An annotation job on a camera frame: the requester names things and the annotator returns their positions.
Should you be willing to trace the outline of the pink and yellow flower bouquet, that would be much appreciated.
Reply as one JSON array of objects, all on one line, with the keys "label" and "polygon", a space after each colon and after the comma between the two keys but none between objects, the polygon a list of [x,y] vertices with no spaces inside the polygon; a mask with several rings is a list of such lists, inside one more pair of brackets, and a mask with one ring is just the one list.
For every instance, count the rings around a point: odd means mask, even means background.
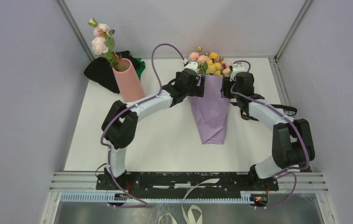
[{"label": "pink and yellow flower bouquet", "polygon": [[228,77],[231,74],[229,64],[222,56],[215,52],[204,53],[201,47],[190,53],[188,59],[198,62],[198,74],[219,77]]}]

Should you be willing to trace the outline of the black ribbon gold lettering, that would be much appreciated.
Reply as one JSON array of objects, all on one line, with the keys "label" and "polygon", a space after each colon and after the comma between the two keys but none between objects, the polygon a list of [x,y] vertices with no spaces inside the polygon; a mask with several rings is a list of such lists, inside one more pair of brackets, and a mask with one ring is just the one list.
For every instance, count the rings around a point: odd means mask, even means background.
[{"label": "black ribbon gold lettering", "polygon": [[240,109],[242,119],[261,121],[268,128],[279,123],[293,122],[295,119],[292,116],[298,111],[292,106],[269,104],[265,99],[250,101],[238,98],[236,102],[231,102],[231,105]]}]

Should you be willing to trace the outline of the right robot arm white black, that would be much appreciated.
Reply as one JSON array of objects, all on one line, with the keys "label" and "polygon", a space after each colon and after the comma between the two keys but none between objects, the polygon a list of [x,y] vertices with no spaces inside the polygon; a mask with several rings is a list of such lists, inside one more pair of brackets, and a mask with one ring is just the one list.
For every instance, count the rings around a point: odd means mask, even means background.
[{"label": "right robot arm white black", "polygon": [[221,96],[236,99],[241,115],[262,122],[272,131],[271,155],[251,166],[248,185],[261,190],[267,178],[280,176],[290,168],[305,170],[315,158],[310,124],[305,119],[294,119],[282,110],[292,107],[274,105],[254,92],[254,77],[249,72],[239,72],[235,78],[225,77]]}]

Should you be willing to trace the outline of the purple wrapping paper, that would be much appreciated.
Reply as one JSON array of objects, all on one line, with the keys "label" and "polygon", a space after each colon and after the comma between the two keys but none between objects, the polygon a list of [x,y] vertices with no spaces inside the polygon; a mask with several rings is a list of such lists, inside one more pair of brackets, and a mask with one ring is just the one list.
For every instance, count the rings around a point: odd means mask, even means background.
[{"label": "purple wrapping paper", "polygon": [[204,75],[203,97],[189,97],[202,144],[224,144],[230,100],[221,97],[222,77]]}]

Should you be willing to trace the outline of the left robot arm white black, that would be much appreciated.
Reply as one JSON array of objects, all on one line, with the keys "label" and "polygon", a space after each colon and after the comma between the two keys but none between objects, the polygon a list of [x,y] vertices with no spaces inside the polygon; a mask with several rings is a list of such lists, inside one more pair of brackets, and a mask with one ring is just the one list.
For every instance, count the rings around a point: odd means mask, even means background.
[{"label": "left robot arm white black", "polygon": [[120,100],[113,103],[102,124],[100,138],[100,144],[108,148],[107,184],[113,190],[125,185],[126,149],[135,137],[138,122],[183,102],[187,96],[203,97],[204,89],[205,77],[192,69],[184,69],[157,93],[129,103]]}]

